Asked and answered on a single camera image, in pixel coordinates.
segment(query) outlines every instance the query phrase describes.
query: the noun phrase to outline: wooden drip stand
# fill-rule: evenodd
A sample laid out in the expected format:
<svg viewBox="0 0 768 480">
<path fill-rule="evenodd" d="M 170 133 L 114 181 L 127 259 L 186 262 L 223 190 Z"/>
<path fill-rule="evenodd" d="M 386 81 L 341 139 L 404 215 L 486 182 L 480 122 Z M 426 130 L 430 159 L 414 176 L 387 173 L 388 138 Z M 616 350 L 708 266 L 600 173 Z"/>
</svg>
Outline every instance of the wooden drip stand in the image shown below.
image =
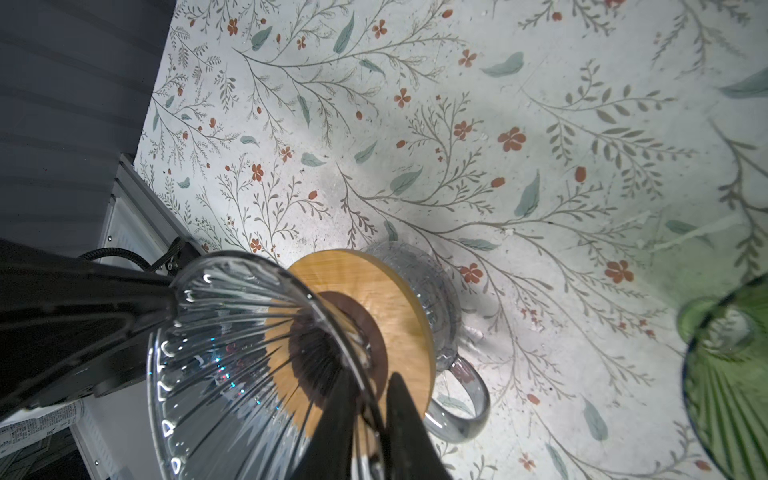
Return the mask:
<svg viewBox="0 0 768 480">
<path fill-rule="evenodd" d="M 356 335 L 359 329 L 367 338 L 368 374 L 384 420 L 383 394 L 394 372 L 406 381 L 423 418 L 435 385 L 435 348 L 424 310 L 405 280 L 379 259 L 355 250 L 311 253 L 288 270 L 322 299 L 346 332 Z M 267 347 L 269 367 L 283 408 L 293 414 L 294 425 L 310 437 L 323 414 L 330 386 L 317 388 L 308 382 L 306 372 L 313 366 L 302 362 L 303 346 L 298 340 L 303 338 L 304 326 L 284 320 L 276 317 L 267 321 L 278 325 L 266 335 L 267 341 L 272 340 Z M 327 343 L 328 348 L 334 348 L 332 342 Z M 359 425 L 360 433 L 364 423 Z"/>
</svg>

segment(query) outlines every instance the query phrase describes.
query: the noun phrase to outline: kettle handle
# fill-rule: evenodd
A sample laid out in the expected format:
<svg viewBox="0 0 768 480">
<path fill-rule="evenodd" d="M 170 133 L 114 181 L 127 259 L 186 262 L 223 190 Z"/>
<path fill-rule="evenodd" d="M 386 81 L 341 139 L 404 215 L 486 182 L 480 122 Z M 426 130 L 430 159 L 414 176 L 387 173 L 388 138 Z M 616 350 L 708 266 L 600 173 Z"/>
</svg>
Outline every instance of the kettle handle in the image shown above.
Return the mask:
<svg viewBox="0 0 768 480">
<path fill-rule="evenodd" d="M 469 394 L 475 407 L 475 417 L 465 419 L 453 415 L 432 399 L 424 417 L 424 426 L 441 440 L 461 443 L 476 437 L 485 426 L 491 411 L 491 396 L 475 367 L 464 357 L 456 356 L 450 372 Z"/>
</svg>

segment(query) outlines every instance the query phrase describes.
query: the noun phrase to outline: green glass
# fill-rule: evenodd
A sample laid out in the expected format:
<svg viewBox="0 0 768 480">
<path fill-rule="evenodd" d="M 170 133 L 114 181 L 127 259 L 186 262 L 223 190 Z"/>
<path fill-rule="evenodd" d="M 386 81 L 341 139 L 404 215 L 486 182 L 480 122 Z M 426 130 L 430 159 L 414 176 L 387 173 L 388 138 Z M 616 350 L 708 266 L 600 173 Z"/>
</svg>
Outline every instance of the green glass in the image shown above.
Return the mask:
<svg viewBox="0 0 768 480">
<path fill-rule="evenodd" d="M 768 276 L 677 319 L 689 343 L 683 392 L 707 454 L 731 479 L 768 478 Z"/>
</svg>

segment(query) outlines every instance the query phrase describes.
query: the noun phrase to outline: gray wall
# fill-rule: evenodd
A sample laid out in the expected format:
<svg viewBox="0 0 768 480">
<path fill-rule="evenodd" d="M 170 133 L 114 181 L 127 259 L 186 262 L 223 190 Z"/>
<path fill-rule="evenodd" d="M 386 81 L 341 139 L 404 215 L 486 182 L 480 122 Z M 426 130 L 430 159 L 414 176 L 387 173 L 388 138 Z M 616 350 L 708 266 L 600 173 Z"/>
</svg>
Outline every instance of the gray wall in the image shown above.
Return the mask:
<svg viewBox="0 0 768 480">
<path fill-rule="evenodd" d="M 171 0 L 3 2 L 0 237 L 68 256 L 98 247 L 173 8 Z"/>
</svg>

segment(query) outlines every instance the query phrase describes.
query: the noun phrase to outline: black cable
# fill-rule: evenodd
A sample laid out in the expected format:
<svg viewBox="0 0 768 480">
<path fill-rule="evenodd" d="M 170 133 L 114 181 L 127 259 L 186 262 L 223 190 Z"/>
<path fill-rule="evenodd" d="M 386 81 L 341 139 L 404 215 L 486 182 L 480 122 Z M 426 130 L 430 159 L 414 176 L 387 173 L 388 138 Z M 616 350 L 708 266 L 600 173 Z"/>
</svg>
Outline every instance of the black cable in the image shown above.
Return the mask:
<svg viewBox="0 0 768 480">
<path fill-rule="evenodd" d="M 150 269 L 150 264 L 138 253 L 131 252 L 124 248 L 97 248 L 90 252 L 83 253 L 78 258 L 83 260 L 97 260 L 103 257 L 121 257 L 136 263 L 143 271 L 147 272 Z"/>
</svg>

